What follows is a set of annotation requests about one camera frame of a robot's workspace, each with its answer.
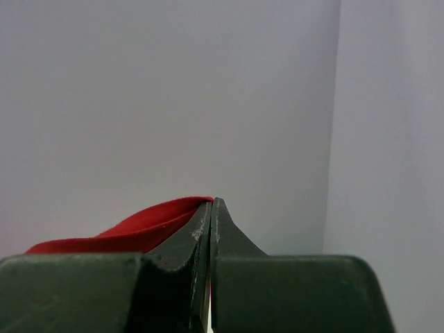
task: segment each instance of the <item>red strap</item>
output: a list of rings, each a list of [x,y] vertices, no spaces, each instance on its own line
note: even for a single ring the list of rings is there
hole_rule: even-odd
[[[147,253],[181,229],[200,204],[207,201],[213,202],[213,198],[190,196],[160,203],[128,217],[95,237],[45,241],[25,253]]]

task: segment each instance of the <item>red fabric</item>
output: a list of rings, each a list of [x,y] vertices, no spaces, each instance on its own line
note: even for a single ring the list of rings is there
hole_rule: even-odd
[[[207,201],[213,202],[213,198],[175,199],[146,208],[95,237],[46,241],[25,253],[147,253],[184,226],[200,204]]]

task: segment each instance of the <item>red ribbon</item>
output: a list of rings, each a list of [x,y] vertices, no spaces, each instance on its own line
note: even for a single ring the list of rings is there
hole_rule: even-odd
[[[45,241],[25,253],[147,253],[181,229],[202,203],[213,200],[190,196],[167,201],[146,208],[95,237]]]

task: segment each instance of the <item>gray background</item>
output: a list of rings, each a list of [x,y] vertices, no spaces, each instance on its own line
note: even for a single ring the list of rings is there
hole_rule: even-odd
[[[221,196],[269,253],[363,257],[399,332],[441,333],[443,15],[441,0],[2,1],[0,256]]]
[[[339,0],[3,1],[0,24],[0,255],[189,195],[322,251]]]

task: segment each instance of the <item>black metal tool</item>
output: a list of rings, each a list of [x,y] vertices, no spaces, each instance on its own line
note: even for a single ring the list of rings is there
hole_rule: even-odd
[[[269,257],[222,199],[141,255],[0,262],[1,332],[394,332],[371,269],[351,257]]]

